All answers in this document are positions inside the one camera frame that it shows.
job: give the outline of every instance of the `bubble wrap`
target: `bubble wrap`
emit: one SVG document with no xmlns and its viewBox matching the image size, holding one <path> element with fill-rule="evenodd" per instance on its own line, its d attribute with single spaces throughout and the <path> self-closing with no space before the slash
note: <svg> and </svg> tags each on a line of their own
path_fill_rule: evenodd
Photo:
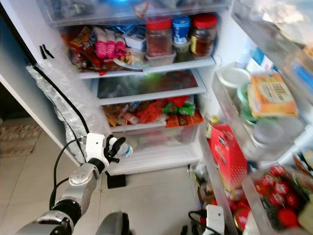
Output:
<svg viewBox="0 0 313 235">
<path fill-rule="evenodd" d="M 92 96 L 90 90 L 78 77 L 78 73 L 72 68 L 72 64 L 64 54 L 55 50 L 52 53 L 55 59 L 47 59 L 38 64 L 37 67 L 64 93 L 73 103 L 85 119 L 85 122 L 92 133 L 111 134 L 109 124 L 104 115 L 99 100 Z M 60 94 L 37 72 L 32 66 L 27 70 L 36 80 L 38 87 L 44 92 L 55 107 L 58 118 L 64 123 L 67 142 L 86 136 L 85 128 L 70 105 L 60 96 Z M 85 145 L 81 144 L 81 149 L 77 144 L 70 144 L 69 149 L 75 159 L 82 163 L 85 161 Z"/>
</svg>

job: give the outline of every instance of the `glass jar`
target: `glass jar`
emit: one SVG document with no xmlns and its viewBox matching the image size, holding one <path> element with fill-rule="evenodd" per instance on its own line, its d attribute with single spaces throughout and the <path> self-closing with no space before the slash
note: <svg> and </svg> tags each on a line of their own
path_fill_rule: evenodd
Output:
<svg viewBox="0 0 313 235">
<path fill-rule="evenodd" d="M 172 49 L 172 21 L 162 20 L 146 23 L 147 54 L 149 56 L 169 55 Z"/>
<path fill-rule="evenodd" d="M 212 14 L 198 15 L 192 20 L 190 51 L 196 58 L 211 55 L 216 36 L 217 17 Z"/>
</svg>

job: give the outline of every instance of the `red box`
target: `red box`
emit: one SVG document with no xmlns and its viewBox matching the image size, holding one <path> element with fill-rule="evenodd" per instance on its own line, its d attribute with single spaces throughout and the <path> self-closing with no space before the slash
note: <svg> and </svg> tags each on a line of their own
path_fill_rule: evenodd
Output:
<svg viewBox="0 0 313 235">
<path fill-rule="evenodd" d="M 240 188 L 247 175 L 247 160 L 228 124 L 213 126 L 211 152 L 227 191 Z"/>
</svg>

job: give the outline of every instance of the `doormat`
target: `doormat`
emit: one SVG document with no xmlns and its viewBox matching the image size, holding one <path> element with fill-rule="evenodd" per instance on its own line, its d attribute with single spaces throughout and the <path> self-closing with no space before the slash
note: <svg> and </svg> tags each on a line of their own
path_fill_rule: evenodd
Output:
<svg viewBox="0 0 313 235">
<path fill-rule="evenodd" d="M 0 127 L 0 158 L 29 155 L 41 131 L 38 124 Z"/>
</svg>

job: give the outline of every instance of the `yellow box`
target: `yellow box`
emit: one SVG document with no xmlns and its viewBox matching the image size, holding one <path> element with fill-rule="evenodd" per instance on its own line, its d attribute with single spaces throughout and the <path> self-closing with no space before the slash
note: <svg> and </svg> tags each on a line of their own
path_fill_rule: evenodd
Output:
<svg viewBox="0 0 313 235">
<path fill-rule="evenodd" d="M 251 76 L 248 100 L 254 117 L 297 116 L 297 105 L 279 73 Z"/>
</svg>

